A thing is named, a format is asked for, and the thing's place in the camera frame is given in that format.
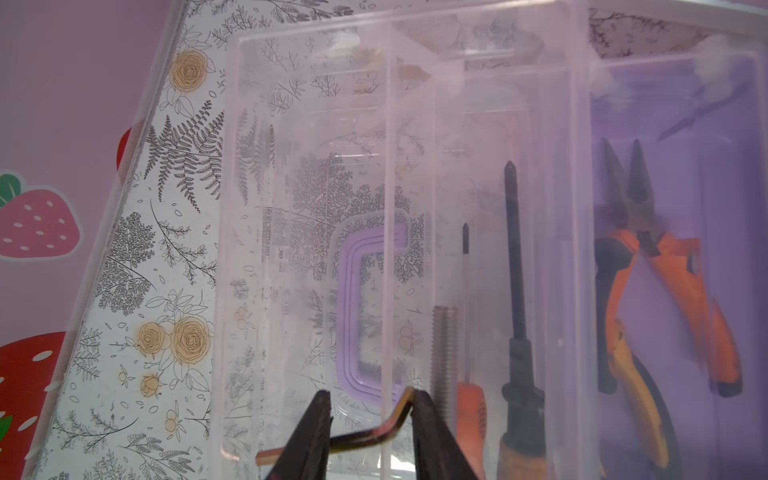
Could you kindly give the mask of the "silver hex key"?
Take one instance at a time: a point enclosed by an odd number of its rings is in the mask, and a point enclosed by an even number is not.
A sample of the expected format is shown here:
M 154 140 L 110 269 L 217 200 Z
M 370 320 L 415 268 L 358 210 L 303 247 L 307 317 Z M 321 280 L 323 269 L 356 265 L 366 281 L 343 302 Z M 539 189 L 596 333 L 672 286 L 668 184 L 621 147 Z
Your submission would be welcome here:
M 723 98 L 719 98 L 714 101 L 701 101 L 694 106 L 691 113 L 684 116 L 681 120 L 677 121 L 672 126 L 663 130 L 657 137 L 657 142 L 666 140 L 673 135 L 683 131 L 690 130 L 698 120 L 703 119 L 706 115 L 729 105 L 736 99 L 742 97 L 749 91 L 749 86 L 746 83 L 738 84 L 734 87 L 729 94 Z

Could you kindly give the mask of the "yellow handled combination pliers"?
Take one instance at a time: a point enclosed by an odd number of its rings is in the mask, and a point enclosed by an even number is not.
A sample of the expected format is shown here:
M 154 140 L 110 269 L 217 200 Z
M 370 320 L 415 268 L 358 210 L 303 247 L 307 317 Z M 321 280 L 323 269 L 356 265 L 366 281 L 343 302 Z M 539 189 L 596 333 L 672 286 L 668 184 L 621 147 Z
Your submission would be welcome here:
M 638 436 L 656 479 L 683 479 L 683 464 L 671 415 L 652 375 L 632 352 L 624 324 L 606 323 L 609 372 L 625 391 Z

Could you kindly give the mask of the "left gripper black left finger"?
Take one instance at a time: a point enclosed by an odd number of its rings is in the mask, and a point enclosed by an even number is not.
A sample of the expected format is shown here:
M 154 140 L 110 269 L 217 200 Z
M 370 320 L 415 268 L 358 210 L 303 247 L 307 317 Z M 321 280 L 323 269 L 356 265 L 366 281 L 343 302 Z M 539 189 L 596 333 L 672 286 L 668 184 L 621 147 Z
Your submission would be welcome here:
M 332 423 L 330 392 L 318 391 L 267 475 L 268 480 L 325 480 Z

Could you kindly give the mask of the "purple plastic tool box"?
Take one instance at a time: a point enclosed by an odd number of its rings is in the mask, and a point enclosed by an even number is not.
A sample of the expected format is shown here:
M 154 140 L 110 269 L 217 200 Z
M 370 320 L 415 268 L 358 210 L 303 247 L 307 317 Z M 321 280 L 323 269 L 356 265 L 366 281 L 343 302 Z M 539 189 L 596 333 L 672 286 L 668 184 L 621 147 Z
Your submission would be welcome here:
M 598 388 L 595 241 L 615 225 L 601 140 L 642 146 L 660 226 L 736 342 L 740 395 L 710 388 L 645 257 L 618 307 L 674 425 L 683 479 L 767 475 L 767 46 L 602 60 L 573 1 L 442 4 L 252 30 L 227 46 L 214 479 L 263 479 L 314 394 L 335 435 L 430 389 L 435 305 L 457 309 L 470 231 L 473 383 L 497 477 L 513 336 L 504 167 L 517 169 L 527 338 L 547 478 L 656 479 L 622 386 Z M 749 91 L 664 141 L 701 101 Z

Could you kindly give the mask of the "large orange handled screwdriver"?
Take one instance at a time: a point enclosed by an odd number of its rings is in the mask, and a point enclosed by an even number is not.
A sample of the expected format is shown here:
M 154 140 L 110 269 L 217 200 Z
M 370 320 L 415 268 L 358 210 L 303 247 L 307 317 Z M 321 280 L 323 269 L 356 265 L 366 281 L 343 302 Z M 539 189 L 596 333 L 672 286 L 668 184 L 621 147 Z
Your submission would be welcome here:
M 497 477 L 545 479 L 545 396 L 535 385 L 532 344 L 527 338 L 516 166 L 507 162 L 503 175 L 513 336 L 509 340 L 509 381 L 502 387 L 507 422 L 499 445 Z

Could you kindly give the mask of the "small orange black screwdriver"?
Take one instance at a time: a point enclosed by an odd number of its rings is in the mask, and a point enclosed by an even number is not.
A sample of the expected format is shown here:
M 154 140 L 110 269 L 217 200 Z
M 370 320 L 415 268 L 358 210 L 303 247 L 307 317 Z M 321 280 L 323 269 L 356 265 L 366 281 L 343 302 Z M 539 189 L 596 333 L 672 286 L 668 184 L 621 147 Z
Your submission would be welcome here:
M 474 360 L 472 336 L 474 320 L 470 295 L 470 231 L 469 225 L 462 226 L 462 327 L 463 367 L 458 384 L 458 444 L 478 479 L 485 479 L 484 447 L 486 438 L 486 402 L 480 386 L 473 383 Z

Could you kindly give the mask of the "orange handled long-nose pliers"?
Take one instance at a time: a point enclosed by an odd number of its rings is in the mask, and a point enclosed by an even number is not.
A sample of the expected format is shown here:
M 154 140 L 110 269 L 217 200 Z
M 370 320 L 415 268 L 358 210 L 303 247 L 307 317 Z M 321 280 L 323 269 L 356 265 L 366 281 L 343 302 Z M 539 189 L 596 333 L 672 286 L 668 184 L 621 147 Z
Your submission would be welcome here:
M 638 256 L 646 258 L 687 320 L 695 351 L 707 367 L 710 388 L 723 398 L 743 391 L 740 354 L 731 328 L 711 299 L 697 270 L 700 241 L 663 229 L 642 146 L 634 140 L 629 167 L 611 143 L 601 140 L 608 178 L 609 210 L 615 229 L 595 241 L 598 388 L 612 394 L 618 374 L 618 307 Z

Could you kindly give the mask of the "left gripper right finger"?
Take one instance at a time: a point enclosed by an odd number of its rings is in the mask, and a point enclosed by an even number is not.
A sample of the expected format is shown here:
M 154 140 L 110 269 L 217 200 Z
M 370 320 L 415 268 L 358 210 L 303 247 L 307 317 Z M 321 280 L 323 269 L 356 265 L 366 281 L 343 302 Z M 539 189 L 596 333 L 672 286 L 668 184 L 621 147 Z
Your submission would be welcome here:
M 478 479 L 426 391 L 414 392 L 411 418 L 418 480 Z

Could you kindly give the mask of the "pink hex key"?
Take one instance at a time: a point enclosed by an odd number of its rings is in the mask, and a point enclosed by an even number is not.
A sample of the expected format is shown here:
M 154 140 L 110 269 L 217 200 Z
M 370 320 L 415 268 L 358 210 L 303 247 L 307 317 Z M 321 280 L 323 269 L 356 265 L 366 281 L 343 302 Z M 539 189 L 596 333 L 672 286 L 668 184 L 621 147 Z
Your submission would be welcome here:
M 363 449 L 385 443 L 394 438 L 409 415 L 413 406 L 413 394 L 415 391 L 413 387 L 407 387 L 397 401 L 393 412 L 380 425 L 336 437 L 330 435 L 329 454 Z M 279 448 L 259 451 L 255 456 L 256 465 L 259 467 L 274 465 L 285 445 Z

